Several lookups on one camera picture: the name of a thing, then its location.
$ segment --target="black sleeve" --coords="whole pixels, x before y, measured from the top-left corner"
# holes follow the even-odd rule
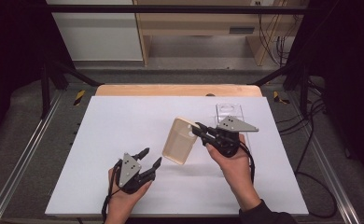
[[[288,213],[272,212],[264,201],[249,211],[243,212],[240,209],[239,213],[243,224],[297,224]]]

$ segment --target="white tabletop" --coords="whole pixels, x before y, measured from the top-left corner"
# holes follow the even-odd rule
[[[215,127],[216,104],[240,104],[245,121],[258,127],[246,139],[255,164],[255,188],[269,208],[307,215],[296,178],[264,97],[93,96],[46,214],[98,217],[107,194],[107,170],[145,147],[141,172],[161,156],[176,117]],[[156,180],[134,217],[237,216],[238,203],[217,164],[198,139],[184,165],[163,158]]]

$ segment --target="human hand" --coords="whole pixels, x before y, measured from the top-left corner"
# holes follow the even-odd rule
[[[108,171],[109,182],[111,181],[111,177],[113,174],[113,169]],[[143,185],[136,193],[128,194],[119,190],[118,185],[116,185],[115,181],[112,185],[112,194],[108,205],[108,215],[106,217],[105,224],[124,224],[129,218],[130,213],[135,207],[136,203],[145,195],[147,190],[149,189],[152,181],[147,182]]]
[[[239,138],[240,141],[245,143],[242,134],[239,135]],[[261,200],[251,181],[249,158],[246,153],[239,148],[234,156],[227,158],[220,154],[212,145],[206,144],[205,146],[211,158],[220,166],[241,209],[247,211],[258,206]]]

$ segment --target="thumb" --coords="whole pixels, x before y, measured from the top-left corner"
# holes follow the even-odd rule
[[[217,149],[209,143],[205,144],[205,147],[207,148],[208,153],[211,156],[211,158],[214,161],[218,162],[219,156],[222,156],[222,155],[217,151]]]
[[[144,194],[145,193],[147,193],[147,190],[149,189],[149,187],[150,187],[150,185],[152,185],[152,182],[153,182],[153,180],[150,180],[150,181],[148,181],[148,182],[146,182],[146,184],[145,185],[143,185],[138,191],[137,191],[137,193],[139,194],[139,195],[141,195],[141,197],[142,196],[144,196]]]

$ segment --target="aluminum rail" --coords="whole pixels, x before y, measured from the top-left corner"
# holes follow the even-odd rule
[[[57,106],[58,106],[62,96],[63,96],[62,91],[55,92],[55,95],[54,95],[52,103],[51,103],[52,107],[50,108],[50,111],[43,119],[41,119],[39,121],[33,135],[31,136],[31,139],[29,140],[27,146],[25,147],[24,151],[22,152],[19,161],[15,165],[6,184],[2,188],[2,190],[0,192],[0,219],[1,219],[1,216],[5,212],[5,209],[7,208],[7,205],[10,202],[10,199],[13,196],[14,191],[16,190],[17,186],[19,185],[20,180],[22,179],[22,176],[24,175],[24,172],[27,169],[27,166],[28,166],[30,160],[33,157],[33,155],[37,149],[37,146],[40,143],[40,140],[42,139],[46,129],[48,128],[49,123],[57,109]]]
[[[197,13],[197,14],[279,14],[307,15],[324,11],[308,7],[234,7],[234,6],[180,6],[180,5],[27,5],[32,10],[58,13]]]
[[[300,114],[297,93],[294,92],[294,94],[292,94],[292,92],[289,91],[287,95],[289,96],[289,99],[291,99],[290,102],[295,107],[295,110],[299,113],[301,119],[303,119],[303,116]],[[309,138],[311,130],[312,127],[310,124],[304,126],[304,133],[306,134],[307,138]],[[315,160],[318,163],[319,168],[321,169],[322,175],[327,181],[329,189],[332,191],[334,197],[336,198],[336,202],[339,207],[339,212],[342,215],[344,222],[346,224],[359,224],[360,221],[357,216],[357,213],[353,205],[351,204],[350,200],[348,199],[348,196],[344,191],[342,183],[337,177],[336,172],[331,166],[328,158],[324,153],[324,150],[319,144],[319,141],[314,133],[311,141],[311,146],[313,147]]]

